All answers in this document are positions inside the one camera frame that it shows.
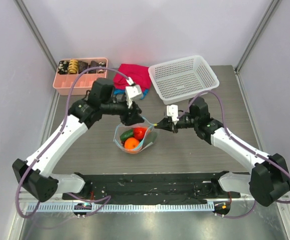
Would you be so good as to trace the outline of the red pepper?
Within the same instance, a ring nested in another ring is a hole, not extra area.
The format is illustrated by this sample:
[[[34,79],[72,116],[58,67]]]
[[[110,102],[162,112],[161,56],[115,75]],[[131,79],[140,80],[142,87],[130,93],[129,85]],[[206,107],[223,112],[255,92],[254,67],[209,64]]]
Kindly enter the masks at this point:
[[[145,137],[145,134],[147,132],[146,127],[135,127],[133,128],[134,131],[134,138],[137,139],[138,141],[142,141],[143,138]]]

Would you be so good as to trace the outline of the green cucumber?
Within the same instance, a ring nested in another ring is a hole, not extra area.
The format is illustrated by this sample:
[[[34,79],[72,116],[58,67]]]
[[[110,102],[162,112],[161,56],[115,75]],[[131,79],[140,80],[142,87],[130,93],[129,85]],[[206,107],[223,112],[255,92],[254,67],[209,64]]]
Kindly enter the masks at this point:
[[[127,139],[132,138],[133,136],[134,136],[133,129],[129,129],[120,135],[120,141],[125,142]]]

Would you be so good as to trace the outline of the clear zip top bag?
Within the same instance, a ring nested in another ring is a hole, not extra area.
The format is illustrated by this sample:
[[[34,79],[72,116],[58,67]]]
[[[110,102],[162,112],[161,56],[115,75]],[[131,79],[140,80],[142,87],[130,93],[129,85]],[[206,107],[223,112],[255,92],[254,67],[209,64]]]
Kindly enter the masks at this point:
[[[146,118],[144,122],[131,126],[119,124],[114,133],[115,145],[128,154],[137,154],[152,146],[157,140],[158,133],[155,131],[156,123],[150,123]]]

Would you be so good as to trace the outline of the orange fruit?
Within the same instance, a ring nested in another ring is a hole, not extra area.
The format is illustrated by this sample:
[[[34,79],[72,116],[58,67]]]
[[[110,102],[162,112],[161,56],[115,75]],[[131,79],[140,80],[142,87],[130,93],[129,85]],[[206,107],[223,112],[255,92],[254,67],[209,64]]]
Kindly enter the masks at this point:
[[[124,142],[124,149],[127,152],[136,152],[138,150],[139,144],[140,144],[139,140],[137,140],[134,137],[130,137]]]

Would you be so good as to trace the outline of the green avocado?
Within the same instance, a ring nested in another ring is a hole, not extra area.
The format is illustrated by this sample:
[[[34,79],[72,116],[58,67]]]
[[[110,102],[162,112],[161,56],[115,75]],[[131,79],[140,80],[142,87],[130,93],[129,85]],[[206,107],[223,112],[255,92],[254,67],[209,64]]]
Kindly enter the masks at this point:
[[[148,135],[148,140],[149,143],[155,143],[156,139],[157,139],[158,133],[155,131],[152,131],[149,135]]]

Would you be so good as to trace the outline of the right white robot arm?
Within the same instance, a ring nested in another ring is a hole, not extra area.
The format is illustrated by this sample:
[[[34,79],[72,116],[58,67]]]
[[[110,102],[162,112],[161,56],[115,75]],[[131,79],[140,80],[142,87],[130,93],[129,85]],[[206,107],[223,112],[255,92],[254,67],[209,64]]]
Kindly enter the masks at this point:
[[[221,174],[210,186],[215,197],[223,197],[230,191],[243,193],[267,207],[290,191],[285,159],[277,153],[268,155],[259,151],[224,128],[223,123],[210,116],[203,98],[191,99],[188,112],[179,111],[177,105],[167,106],[166,111],[166,116],[154,125],[156,129],[172,133],[194,129],[201,140],[223,150],[248,171]]]

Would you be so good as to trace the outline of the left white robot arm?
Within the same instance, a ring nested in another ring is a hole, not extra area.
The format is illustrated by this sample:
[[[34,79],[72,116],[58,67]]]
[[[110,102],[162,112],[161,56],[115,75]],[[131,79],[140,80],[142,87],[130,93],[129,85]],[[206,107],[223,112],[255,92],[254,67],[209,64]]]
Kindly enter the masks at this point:
[[[64,120],[46,142],[26,160],[17,159],[13,163],[20,186],[42,203],[55,194],[66,193],[87,199],[91,187],[79,173],[53,174],[53,169],[70,146],[103,115],[119,116],[125,126],[144,122],[135,103],[143,96],[141,88],[131,79],[127,84],[125,98],[118,101],[112,97],[113,82],[99,78],[84,98],[67,106]]]

